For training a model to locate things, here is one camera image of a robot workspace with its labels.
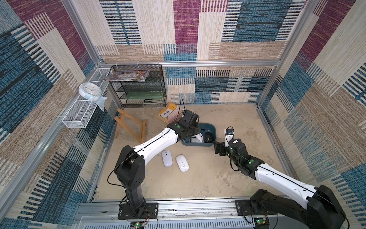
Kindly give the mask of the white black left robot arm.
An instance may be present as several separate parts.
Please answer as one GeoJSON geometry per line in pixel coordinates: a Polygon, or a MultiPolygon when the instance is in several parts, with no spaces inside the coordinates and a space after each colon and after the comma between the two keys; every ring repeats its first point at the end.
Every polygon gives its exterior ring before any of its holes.
{"type": "Polygon", "coordinates": [[[158,135],[138,146],[126,145],[122,148],[116,166],[113,170],[121,182],[126,194],[127,214],[138,219],[146,215],[146,200],[141,184],[145,179],[145,167],[157,154],[171,145],[190,136],[200,133],[199,123],[183,121],[168,124],[158,135]]]}

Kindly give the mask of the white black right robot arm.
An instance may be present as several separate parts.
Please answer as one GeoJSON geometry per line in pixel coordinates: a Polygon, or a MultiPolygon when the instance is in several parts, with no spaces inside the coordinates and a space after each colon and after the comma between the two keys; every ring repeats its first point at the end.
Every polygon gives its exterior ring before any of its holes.
{"type": "Polygon", "coordinates": [[[228,143],[214,142],[215,153],[227,156],[237,166],[237,171],[263,182],[287,197],[276,196],[259,189],[251,198],[251,208],[256,214],[276,212],[295,219],[310,229],[339,229],[348,222],[332,190],[324,185],[315,187],[289,177],[263,160],[249,155],[246,145],[239,138],[228,143]]]}

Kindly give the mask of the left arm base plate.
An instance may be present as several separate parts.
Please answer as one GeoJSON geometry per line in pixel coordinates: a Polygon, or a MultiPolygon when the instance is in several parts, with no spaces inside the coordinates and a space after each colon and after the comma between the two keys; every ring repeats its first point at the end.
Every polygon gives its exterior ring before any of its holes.
{"type": "Polygon", "coordinates": [[[156,219],[159,210],[159,203],[151,202],[145,203],[136,210],[134,210],[129,204],[121,203],[118,211],[118,220],[127,219],[156,219]]]}

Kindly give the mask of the silver grey mouse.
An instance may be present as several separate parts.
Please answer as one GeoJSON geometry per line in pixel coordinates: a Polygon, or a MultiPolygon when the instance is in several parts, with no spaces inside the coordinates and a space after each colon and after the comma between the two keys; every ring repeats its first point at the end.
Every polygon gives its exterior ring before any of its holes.
{"type": "Polygon", "coordinates": [[[197,134],[191,137],[191,143],[204,143],[204,137],[202,134],[197,134]]]}

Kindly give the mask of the white oval mouse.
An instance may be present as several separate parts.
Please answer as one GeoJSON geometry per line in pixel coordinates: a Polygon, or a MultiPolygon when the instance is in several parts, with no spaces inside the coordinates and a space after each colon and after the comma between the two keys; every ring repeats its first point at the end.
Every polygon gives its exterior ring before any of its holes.
{"type": "Polygon", "coordinates": [[[184,155],[178,155],[176,157],[176,162],[182,172],[187,172],[189,170],[189,164],[184,155]]]}

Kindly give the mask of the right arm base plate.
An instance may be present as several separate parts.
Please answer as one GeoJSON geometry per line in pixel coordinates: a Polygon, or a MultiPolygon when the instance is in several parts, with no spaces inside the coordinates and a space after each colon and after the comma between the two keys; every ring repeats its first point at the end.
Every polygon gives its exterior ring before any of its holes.
{"type": "Polygon", "coordinates": [[[265,210],[259,203],[250,199],[240,199],[235,201],[236,211],[238,216],[251,215],[276,215],[274,211],[265,210]]]}

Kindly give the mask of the teal storage box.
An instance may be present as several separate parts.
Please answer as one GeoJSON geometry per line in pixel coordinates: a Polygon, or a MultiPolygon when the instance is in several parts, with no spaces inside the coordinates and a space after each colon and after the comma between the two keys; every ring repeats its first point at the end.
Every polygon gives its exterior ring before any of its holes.
{"type": "Polygon", "coordinates": [[[216,128],[214,125],[209,123],[200,123],[200,136],[195,136],[182,139],[181,142],[185,146],[193,147],[210,147],[216,141],[216,128]]]}

